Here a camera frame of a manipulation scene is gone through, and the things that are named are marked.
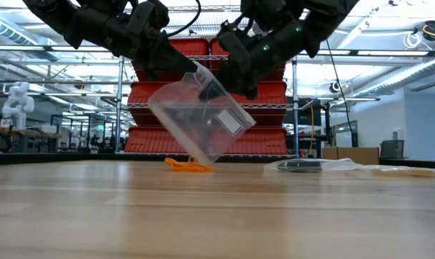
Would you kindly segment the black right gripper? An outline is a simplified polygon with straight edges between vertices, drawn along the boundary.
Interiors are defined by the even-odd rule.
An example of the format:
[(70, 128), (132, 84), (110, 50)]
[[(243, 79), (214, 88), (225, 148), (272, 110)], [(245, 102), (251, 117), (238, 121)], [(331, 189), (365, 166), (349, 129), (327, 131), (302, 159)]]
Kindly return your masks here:
[[(246, 99), (257, 98), (257, 81), (279, 65), (303, 51), (301, 23), (291, 21), (269, 34), (248, 36), (237, 24), (225, 21), (221, 24), (219, 44), (228, 52), (228, 58), (219, 69), (219, 81), (237, 83), (234, 93)], [(226, 95), (224, 87), (215, 81), (201, 92), (202, 101), (210, 101)]]

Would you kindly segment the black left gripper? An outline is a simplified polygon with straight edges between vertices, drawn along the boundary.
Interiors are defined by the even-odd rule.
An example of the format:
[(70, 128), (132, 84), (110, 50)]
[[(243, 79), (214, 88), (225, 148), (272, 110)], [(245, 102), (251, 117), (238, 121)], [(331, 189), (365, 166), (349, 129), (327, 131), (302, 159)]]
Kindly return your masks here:
[(147, 69), (149, 78), (169, 72), (195, 73), (198, 66), (170, 44), (166, 32), (161, 32), (169, 23), (168, 8), (160, 0), (129, 1), (136, 4), (127, 24), (137, 48), (135, 60)]

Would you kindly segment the black monitor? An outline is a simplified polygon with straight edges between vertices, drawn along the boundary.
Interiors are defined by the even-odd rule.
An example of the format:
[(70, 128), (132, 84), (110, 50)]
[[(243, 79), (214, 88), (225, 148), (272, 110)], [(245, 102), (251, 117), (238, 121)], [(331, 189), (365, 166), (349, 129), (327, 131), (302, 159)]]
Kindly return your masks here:
[[(283, 118), (283, 124), (294, 124), (294, 111), (288, 110)], [(316, 105), (298, 112), (299, 125), (321, 126), (321, 107)]]

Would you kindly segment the small cardboard box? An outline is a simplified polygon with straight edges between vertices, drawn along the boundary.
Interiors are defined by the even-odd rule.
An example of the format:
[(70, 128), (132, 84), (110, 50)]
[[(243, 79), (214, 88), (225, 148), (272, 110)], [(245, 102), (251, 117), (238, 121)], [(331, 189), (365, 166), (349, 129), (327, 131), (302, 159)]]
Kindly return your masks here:
[(362, 165), (378, 165), (380, 150), (378, 147), (324, 147), (322, 158), (328, 160), (349, 158)]

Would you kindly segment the wooden workbench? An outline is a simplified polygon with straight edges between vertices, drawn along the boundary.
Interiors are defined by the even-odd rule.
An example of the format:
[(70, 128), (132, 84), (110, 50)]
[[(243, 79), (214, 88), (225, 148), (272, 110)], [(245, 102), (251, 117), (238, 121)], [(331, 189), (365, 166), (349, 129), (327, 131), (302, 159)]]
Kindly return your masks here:
[(37, 151), (45, 150), (50, 153), (56, 151), (58, 140), (62, 137), (59, 133), (47, 133), (32, 127), (27, 129), (14, 129), (12, 127), (0, 127), (0, 152), (2, 153), (25, 153), (29, 141), (37, 144)]

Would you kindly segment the black mesh chair back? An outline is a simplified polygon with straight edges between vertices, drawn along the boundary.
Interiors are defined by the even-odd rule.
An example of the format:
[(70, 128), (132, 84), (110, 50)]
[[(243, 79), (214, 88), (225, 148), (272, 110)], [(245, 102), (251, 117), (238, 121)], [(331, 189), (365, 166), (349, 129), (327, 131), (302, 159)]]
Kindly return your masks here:
[(380, 143), (380, 158), (403, 159), (404, 140), (384, 140)]

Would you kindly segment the black aluminium table frame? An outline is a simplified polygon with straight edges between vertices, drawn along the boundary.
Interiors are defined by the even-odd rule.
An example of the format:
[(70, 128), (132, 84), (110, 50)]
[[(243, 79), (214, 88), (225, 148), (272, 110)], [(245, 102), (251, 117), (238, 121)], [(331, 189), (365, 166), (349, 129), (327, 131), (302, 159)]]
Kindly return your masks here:
[[(166, 157), (186, 160), (184, 154), (90, 154), (90, 153), (0, 153), (0, 165), (54, 163), (78, 160), (114, 160), (114, 161), (164, 161)], [(218, 163), (271, 163), (277, 160), (293, 158), (292, 155), (224, 155)], [(435, 161), (380, 159), (381, 165), (397, 165), (417, 168), (435, 168)]]

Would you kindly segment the white ceiling duct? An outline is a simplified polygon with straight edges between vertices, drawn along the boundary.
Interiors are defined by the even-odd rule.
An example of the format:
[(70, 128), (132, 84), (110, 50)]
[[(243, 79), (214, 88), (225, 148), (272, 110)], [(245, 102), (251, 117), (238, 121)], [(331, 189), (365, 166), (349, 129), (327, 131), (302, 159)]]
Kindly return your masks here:
[(382, 78), (371, 81), (364, 89), (355, 91), (352, 96), (361, 98), (368, 95), (381, 95), (433, 74), (435, 74), (435, 59), (393, 71)]

